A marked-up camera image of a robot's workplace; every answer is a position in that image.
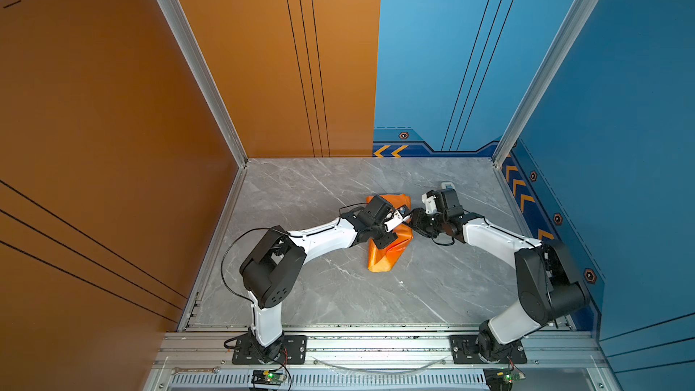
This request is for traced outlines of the yellow wrapping paper sheet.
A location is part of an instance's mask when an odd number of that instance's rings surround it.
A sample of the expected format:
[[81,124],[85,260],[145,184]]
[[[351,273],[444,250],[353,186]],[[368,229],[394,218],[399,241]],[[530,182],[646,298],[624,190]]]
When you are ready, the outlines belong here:
[[[381,197],[394,208],[400,208],[401,206],[410,208],[412,206],[409,195],[382,195]],[[394,229],[393,233],[397,236],[396,240],[384,249],[378,249],[375,242],[369,240],[367,269],[372,273],[390,272],[414,238],[413,229],[407,224],[400,224],[400,226]]]

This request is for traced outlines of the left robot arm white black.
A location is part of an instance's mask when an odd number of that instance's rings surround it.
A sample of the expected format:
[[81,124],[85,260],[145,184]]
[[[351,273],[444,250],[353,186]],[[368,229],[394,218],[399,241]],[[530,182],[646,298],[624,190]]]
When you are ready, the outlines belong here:
[[362,217],[363,212],[350,212],[322,226],[300,231],[273,226],[253,248],[241,265],[240,274],[252,302],[251,333],[261,347],[270,347],[281,338],[282,302],[304,264],[369,240],[388,245],[396,240],[396,228],[407,220],[396,211],[381,220]]

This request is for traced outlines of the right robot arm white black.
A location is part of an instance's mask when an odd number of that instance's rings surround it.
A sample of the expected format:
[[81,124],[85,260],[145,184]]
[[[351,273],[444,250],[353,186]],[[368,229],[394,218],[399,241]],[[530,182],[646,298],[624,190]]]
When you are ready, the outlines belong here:
[[553,320],[588,306],[590,295],[566,245],[524,237],[476,213],[447,218],[417,208],[409,226],[425,237],[447,235],[454,242],[482,249],[516,274],[517,300],[479,327],[478,352],[497,360],[517,341]]

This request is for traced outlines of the right green circuit board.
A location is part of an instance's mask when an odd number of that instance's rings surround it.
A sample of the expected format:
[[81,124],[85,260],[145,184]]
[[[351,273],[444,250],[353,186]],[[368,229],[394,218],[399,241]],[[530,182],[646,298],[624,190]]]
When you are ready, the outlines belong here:
[[483,373],[490,391],[512,391],[515,383],[526,379],[526,375],[516,369],[485,369]]

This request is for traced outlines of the green circuit board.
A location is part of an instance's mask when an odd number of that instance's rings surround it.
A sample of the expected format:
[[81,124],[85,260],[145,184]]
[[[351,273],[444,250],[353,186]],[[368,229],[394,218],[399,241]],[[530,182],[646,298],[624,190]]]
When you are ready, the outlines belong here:
[[289,384],[289,377],[284,370],[256,369],[250,380],[251,390],[280,390],[287,388]]
[[483,373],[490,391],[512,391],[515,383],[526,379],[526,375],[516,369],[485,369]]

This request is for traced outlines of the left green circuit board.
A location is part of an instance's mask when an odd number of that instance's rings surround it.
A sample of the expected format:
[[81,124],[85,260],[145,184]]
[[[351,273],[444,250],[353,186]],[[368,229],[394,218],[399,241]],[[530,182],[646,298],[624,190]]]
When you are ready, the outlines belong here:
[[287,388],[289,384],[289,377],[284,370],[256,369],[250,380],[251,390],[280,390]]

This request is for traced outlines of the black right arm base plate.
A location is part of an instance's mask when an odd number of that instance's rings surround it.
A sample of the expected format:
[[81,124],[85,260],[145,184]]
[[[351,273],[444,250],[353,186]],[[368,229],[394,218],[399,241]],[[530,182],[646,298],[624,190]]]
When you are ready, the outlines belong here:
[[485,335],[452,335],[450,351],[455,364],[527,364],[526,351],[520,340],[499,344]]

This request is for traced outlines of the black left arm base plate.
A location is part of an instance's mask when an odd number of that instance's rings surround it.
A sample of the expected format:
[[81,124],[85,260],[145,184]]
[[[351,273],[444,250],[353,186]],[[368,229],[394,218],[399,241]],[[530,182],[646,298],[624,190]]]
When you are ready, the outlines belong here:
[[303,365],[306,360],[307,343],[306,335],[283,334],[271,345],[264,347],[255,336],[246,332],[226,340],[224,347],[232,351],[234,365]]

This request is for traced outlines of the aluminium front rail frame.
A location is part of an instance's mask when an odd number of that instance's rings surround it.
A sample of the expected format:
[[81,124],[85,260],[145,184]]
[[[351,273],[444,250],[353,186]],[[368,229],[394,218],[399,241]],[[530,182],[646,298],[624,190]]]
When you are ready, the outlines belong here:
[[234,365],[224,342],[241,328],[168,333],[148,374],[148,390],[251,390],[254,370],[284,370],[280,390],[490,390],[485,369],[516,369],[513,390],[617,390],[618,380],[593,336],[545,329],[521,340],[527,364],[454,363],[449,337],[474,335],[451,325],[289,328],[306,335],[303,365]]

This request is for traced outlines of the right aluminium corner post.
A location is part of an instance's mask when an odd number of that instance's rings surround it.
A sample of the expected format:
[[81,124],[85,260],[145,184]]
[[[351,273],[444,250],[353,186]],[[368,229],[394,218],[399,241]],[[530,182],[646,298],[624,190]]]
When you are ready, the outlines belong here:
[[599,0],[573,0],[568,13],[548,48],[548,52],[539,65],[528,89],[519,102],[517,110],[511,117],[499,145],[493,153],[492,164],[495,168],[501,168],[505,159],[510,155],[514,144],[521,136],[598,2]]

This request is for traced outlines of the aluminium corner post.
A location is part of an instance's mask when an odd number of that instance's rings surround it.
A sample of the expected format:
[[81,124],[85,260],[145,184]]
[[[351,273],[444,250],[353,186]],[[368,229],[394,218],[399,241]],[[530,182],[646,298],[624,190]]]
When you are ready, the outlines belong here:
[[573,0],[568,13],[548,48],[548,52],[539,65],[528,89],[519,102],[517,110],[511,117],[499,145],[493,153],[492,164],[495,168],[501,168],[505,159],[510,155],[514,144],[521,136],[598,2],[599,0]]
[[236,164],[246,168],[248,156],[180,1],[157,0],[157,4]]

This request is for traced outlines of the left aluminium corner post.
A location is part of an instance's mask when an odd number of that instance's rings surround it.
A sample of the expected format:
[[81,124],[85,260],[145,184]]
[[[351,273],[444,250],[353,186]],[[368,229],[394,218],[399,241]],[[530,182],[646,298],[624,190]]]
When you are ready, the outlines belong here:
[[236,164],[246,168],[248,156],[180,1],[157,0],[157,4]]

